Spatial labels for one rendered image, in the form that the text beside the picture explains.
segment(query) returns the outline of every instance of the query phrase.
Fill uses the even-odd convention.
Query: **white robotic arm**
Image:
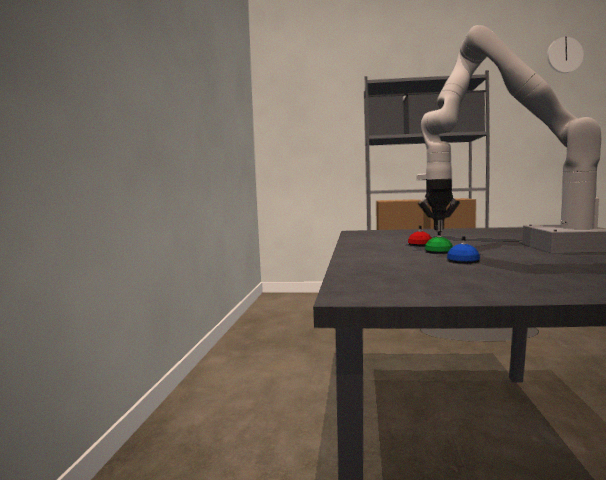
[[[561,225],[589,230],[594,225],[596,166],[601,151],[601,128],[592,118],[576,118],[559,102],[552,88],[503,43],[492,30],[477,25],[468,32],[454,66],[438,97],[438,110],[426,113],[421,131],[427,147],[427,194],[421,208],[443,228],[458,202],[452,197],[450,145],[439,135],[458,121],[460,103],[470,78],[489,57],[498,67],[508,91],[545,123],[567,147],[563,165]]]

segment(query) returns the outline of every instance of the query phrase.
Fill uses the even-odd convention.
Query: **white baseboard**
[[[259,283],[112,425],[58,480],[91,480],[263,292]]]
[[[321,282],[263,282],[264,293],[319,293]]]

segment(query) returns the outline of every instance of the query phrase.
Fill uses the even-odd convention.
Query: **shelf board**
[[[408,95],[438,93],[443,89],[448,77],[393,78],[368,80],[367,93],[374,95]],[[485,81],[485,75],[472,75],[468,90],[474,90]]]
[[[486,132],[457,132],[441,135],[441,140],[449,143],[471,142],[483,138]],[[405,135],[371,135],[370,145],[406,145],[425,143],[423,135],[411,133]]]

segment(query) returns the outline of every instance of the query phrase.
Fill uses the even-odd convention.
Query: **tabletop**
[[[606,254],[550,254],[522,228],[448,229],[481,260],[410,246],[410,230],[343,231],[314,305],[318,328],[605,326]]]

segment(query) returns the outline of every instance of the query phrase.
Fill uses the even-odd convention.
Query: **floor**
[[[334,331],[313,328],[315,299],[316,294],[307,293],[262,294],[94,480],[336,478]],[[491,422],[497,420],[488,415],[476,420],[484,433],[475,437],[468,431],[467,442],[494,442],[498,446],[494,452],[479,453],[478,448],[472,452],[470,447],[461,453],[467,447],[459,441],[451,447],[456,455],[450,458],[446,449],[432,460],[430,455],[438,445],[431,453],[414,457],[402,447],[402,442],[410,440],[416,445],[416,438],[408,435],[417,423],[416,417],[409,417],[417,404],[400,408],[399,402],[430,402],[415,398],[412,388],[406,393],[403,389],[423,386],[420,392],[427,386],[438,389],[451,383],[451,392],[460,395],[459,406],[466,399],[496,403],[493,397],[500,396],[499,390],[511,399],[501,400],[503,404],[520,402],[519,411],[529,412],[520,415],[530,416],[528,421],[542,429],[532,433],[532,444],[543,442],[557,449],[550,451],[561,452],[558,459],[541,459],[541,465],[558,461],[560,472],[565,468],[560,463],[563,457],[567,468],[583,472],[580,478],[606,480],[606,327],[540,328],[528,339],[521,384],[506,380],[509,355],[509,341],[450,340],[418,330],[366,330],[366,479],[412,478],[408,469],[418,472],[420,468],[432,468],[432,473],[424,475],[435,480],[486,478],[480,465],[494,461],[496,466],[496,451],[509,444],[496,440],[501,428],[494,428]],[[469,390],[470,385],[479,387]],[[465,388],[469,394],[460,393]],[[451,395],[444,392],[444,397]],[[433,420],[446,423],[437,423],[443,427],[438,432],[447,431],[447,422],[468,421],[469,425],[469,418],[455,418],[463,415],[456,408],[448,410],[453,402],[440,400],[440,415]],[[465,411],[473,412],[475,405],[467,405]],[[489,408],[479,405],[476,408],[482,411]],[[399,430],[402,422],[409,427]],[[518,429],[520,422],[514,423]],[[418,443],[433,444],[429,433],[433,427],[420,428],[424,430]],[[523,455],[508,451],[505,458],[518,458],[511,453]],[[528,478],[531,473],[523,472],[532,468],[537,475],[536,462],[525,462],[530,470],[517,463],[502,461],[504,473],[499,478]]]

